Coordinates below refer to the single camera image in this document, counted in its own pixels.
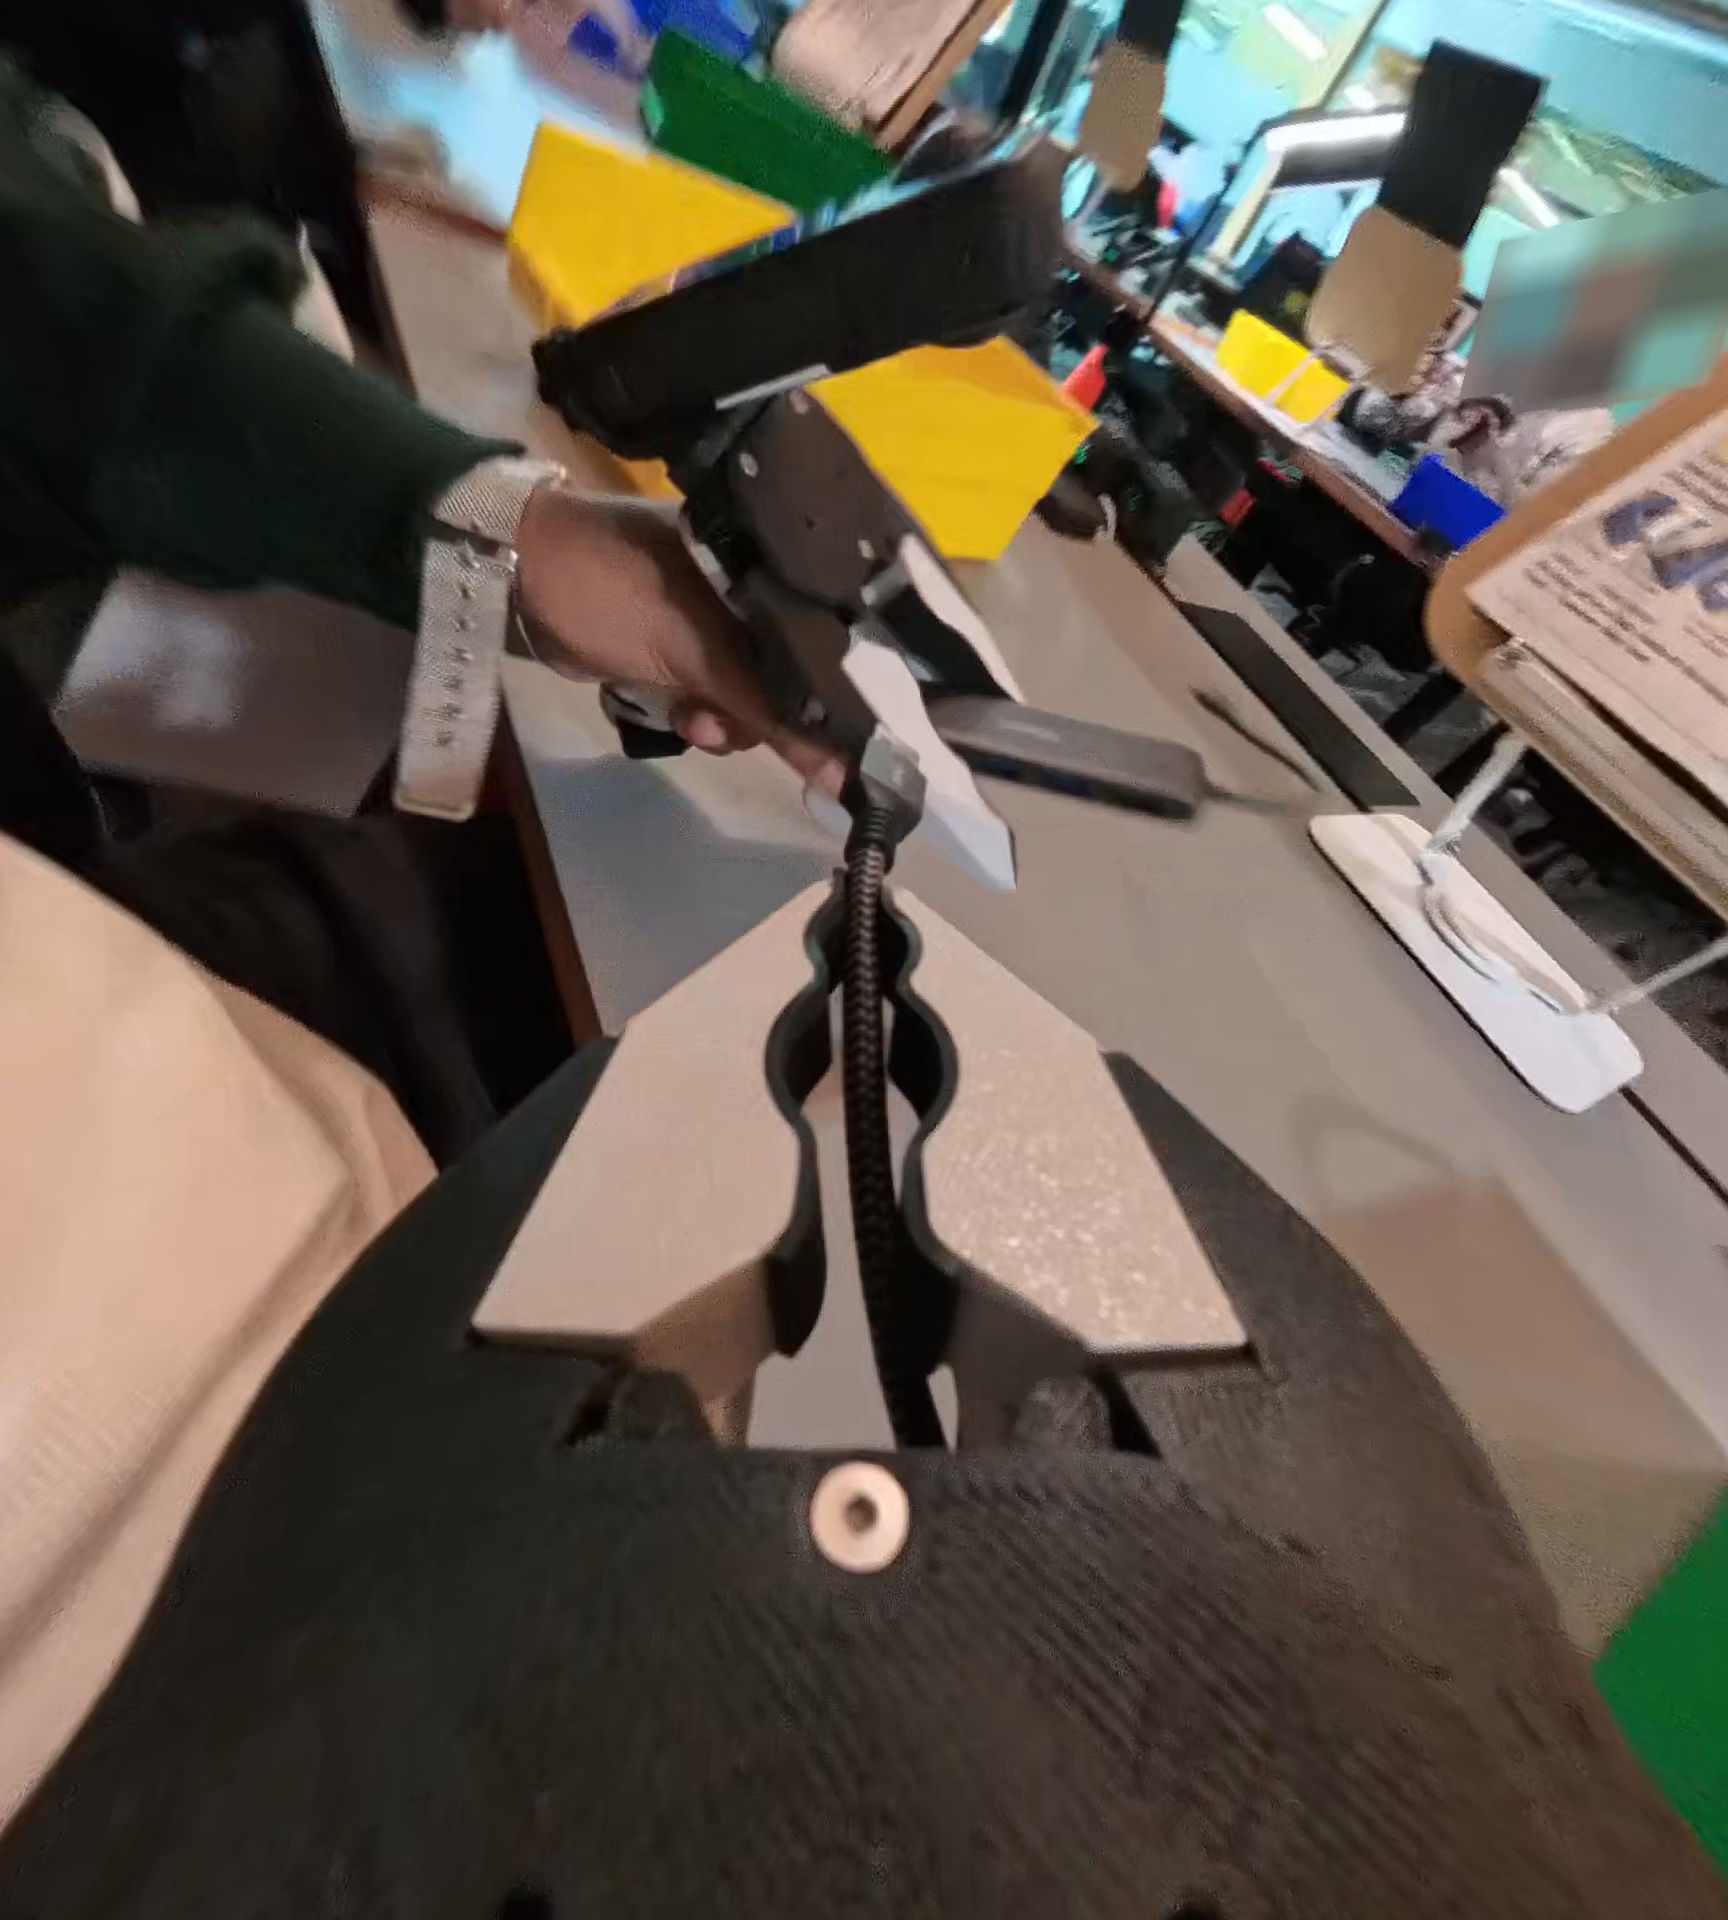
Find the large yellow plastic bin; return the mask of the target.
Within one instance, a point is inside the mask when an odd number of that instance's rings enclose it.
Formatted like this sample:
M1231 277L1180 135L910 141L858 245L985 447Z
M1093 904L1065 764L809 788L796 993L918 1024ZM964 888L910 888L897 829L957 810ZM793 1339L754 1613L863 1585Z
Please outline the large yellow plastic bin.
M793 214L678 159L541 127L507 226L511 277L545 337L837 211ZM999 559L1092 433L1014 337L1054 274L995 343L910 347L810 388L948 559Z

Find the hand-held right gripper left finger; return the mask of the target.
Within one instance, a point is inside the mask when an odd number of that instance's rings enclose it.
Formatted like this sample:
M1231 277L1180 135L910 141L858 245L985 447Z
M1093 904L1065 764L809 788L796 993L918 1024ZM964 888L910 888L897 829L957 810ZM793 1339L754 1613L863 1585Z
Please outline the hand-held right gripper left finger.
M472 1331L681 1377L716 1436L796 1356L827 1285L819 1146L838 883L814 883L640 1010L598 1067Z

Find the person's left hand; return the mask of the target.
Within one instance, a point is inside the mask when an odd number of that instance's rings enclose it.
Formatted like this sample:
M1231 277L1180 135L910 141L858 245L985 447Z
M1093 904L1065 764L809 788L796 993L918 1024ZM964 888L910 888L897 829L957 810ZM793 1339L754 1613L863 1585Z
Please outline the person's left hand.
M516 527L516 610L566 680L661 692L694 751L769 749L809 788L841 795L844 761L772 713L732 611L654 500L532 492Z

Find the printed newspaper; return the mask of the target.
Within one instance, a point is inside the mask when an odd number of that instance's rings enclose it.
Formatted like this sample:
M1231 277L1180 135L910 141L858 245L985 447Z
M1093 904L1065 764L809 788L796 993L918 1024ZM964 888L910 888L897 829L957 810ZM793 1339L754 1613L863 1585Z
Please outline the printed newspaper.
M1728 350L1454 562L1440 659L1506 641L1728 813Z

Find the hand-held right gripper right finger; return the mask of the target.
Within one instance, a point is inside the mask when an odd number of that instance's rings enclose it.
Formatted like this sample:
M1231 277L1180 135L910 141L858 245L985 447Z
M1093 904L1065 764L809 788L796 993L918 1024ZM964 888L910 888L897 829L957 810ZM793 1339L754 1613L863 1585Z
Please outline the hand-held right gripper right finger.
M1004 1445L1044 1382L1246 1356L1105 1050L910 890L887 914L900 939L887 1067L914 1121L897 1209L955 1442Z

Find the person's left forearm green sleeve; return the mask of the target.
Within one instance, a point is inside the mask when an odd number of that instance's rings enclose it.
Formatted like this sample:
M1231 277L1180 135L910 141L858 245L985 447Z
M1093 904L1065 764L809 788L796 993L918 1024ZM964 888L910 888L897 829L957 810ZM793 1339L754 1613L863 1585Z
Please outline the person's left forearm green sleeve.
M291 319L252 226L138 226L0 93L0 563L291 586L417 619L436 506L513 452Z

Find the small yellow plastic bin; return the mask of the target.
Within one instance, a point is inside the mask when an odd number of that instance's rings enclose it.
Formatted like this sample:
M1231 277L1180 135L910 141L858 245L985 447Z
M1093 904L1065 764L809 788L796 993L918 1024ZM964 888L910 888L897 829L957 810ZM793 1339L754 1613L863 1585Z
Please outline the small yellow plastic bin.
M1227 322L1215 365L1228 384L1297 426L1335 415L1352 391L1328 358L1246 309Z

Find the grey usb hub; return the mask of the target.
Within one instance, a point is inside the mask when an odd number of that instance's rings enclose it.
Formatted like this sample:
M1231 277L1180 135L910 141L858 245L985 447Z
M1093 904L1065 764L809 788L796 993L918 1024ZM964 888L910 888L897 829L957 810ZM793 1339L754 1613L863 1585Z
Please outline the grey usb hub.
M991 781L1178 822L1213 803L1200 756L1171 739L978 692L938 695L925 716L939 742Z

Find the dark green plastic bin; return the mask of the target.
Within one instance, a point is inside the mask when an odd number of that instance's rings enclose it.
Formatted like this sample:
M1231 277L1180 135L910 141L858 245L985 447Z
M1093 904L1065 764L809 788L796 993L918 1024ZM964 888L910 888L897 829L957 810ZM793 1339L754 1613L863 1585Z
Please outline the dark green plastic bin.
M769 75L668 29L640 89L650 145L796 214L849 204L897 159Z

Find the person's beige trousers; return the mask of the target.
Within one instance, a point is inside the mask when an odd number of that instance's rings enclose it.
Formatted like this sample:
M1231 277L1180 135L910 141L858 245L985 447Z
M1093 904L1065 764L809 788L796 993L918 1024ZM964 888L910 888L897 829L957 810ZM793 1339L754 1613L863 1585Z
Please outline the person's beige trousers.
M0 1832L258 1390L431 1179L364 1067L0 834Z

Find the small blue plastic bin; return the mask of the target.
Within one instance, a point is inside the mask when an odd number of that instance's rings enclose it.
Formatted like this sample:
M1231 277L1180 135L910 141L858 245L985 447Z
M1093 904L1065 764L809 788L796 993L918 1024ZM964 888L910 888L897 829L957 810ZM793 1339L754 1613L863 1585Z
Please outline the small blue plastic bin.
M1506 516L1506 507L1443 452L1413 464L1389 510L1420 544L1448 555L1467 549Z

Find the black braided cable grey plug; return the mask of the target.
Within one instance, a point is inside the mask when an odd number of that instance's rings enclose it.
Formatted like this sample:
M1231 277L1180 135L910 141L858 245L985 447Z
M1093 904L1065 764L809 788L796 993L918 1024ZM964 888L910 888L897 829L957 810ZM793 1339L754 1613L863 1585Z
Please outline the black braided cable grey plug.
M884 1412L903 1452L946 1445L907 1288L884 1039L884 883L900 843L920 824L922 806L925 782L918 758L887 732L876 732L844 786L849 830L844 843L841 1083L862 1306Z

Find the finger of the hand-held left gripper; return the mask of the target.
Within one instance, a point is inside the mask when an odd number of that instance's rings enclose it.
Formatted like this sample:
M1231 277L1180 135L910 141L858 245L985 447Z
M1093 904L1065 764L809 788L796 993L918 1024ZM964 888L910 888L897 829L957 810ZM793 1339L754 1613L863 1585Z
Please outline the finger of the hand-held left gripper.
M897 539L894 559L868 577L862 610L929 695L1025 702L987 622L922 532Z
M938 730L922 684L897 648L854 636L844 677L868 708L856 768L903 809L910 830L994 892L1019 883L1009 822L983 798L967 764Z

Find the brown cardboard box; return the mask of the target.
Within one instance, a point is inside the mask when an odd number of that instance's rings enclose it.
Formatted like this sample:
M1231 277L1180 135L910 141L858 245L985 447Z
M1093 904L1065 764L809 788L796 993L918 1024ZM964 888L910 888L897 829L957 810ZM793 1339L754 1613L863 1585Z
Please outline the brown cardboard box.
M1728 930L1728 350L1446 563L1429 641Z

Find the cardboard and black panel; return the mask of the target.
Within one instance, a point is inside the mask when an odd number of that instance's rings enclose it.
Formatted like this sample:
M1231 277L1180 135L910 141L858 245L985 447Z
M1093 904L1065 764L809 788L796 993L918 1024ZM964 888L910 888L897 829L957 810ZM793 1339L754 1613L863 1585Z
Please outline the cardboard and black panel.
M1124 2L1092 72L1077 153L1105 191L1134 191L1159 144L1171 48L1186 2Z
M1537 116L1534 69L1433 43L1384 166L1302 319L1308 350L1343 379L1406 396L1464 287L1464 249L1495 177Z

